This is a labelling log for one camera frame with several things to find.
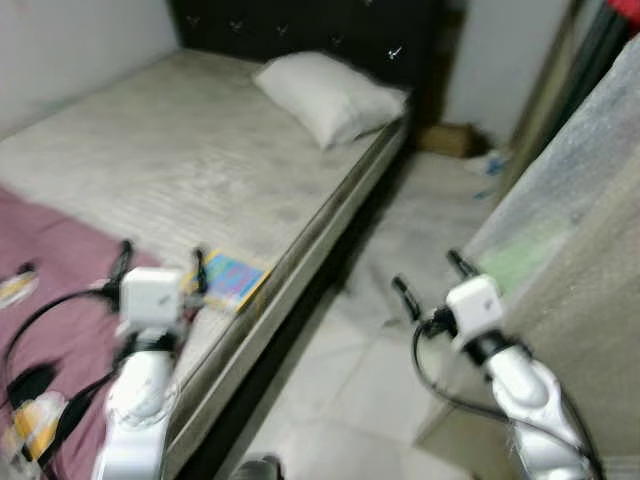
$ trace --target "mattress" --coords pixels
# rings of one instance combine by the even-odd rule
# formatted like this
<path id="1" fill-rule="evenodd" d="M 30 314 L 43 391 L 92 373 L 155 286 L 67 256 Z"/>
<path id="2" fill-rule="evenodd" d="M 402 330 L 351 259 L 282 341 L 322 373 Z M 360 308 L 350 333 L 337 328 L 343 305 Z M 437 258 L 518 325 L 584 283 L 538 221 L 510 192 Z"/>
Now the mattress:
<path id="1" fill-rule="evenodd" d="M 0 143 L 0 181 L 164 265 L 205 244 L 272 270 L 240 315 L 204 311 L 176 370 L 168 477 L 197 448 L 398 152 L 396 122 L 320 150 L 253 86 L 259 64 L 183 50 Z"/>

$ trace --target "floor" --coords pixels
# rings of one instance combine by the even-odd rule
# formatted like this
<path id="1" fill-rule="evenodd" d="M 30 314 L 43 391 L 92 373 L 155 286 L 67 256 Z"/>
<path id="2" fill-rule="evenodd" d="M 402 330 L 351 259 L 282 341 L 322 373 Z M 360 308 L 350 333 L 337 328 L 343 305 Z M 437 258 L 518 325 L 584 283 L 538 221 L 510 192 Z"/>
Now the floor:
<path id="1" fill-rule="evenodd" d="M 411 160 L 254 413 L 247 455 L 278 455 L 287 480 L 470 478 L 413 446 L 432 399 L 414 376 L 411 328 L 389 288 L 403 272 L 429 308 L 454 281 L 445 252 L 466 243 L 495 201 L 495 177 L 468 167 L 434 154 Z"/>

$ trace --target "pillow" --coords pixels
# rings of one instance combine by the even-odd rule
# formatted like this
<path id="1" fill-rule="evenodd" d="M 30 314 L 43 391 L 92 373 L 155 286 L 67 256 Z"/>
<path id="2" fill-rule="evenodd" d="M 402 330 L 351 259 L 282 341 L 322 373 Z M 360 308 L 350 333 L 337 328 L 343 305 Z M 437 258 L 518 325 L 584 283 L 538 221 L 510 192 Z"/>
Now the pillow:
<path id="1" fill-rule="evenodd" d="M 403 115 L 406 94 L 319 52 L 272 60 L 254 78 L 322 148 L 350 143 Z"/>

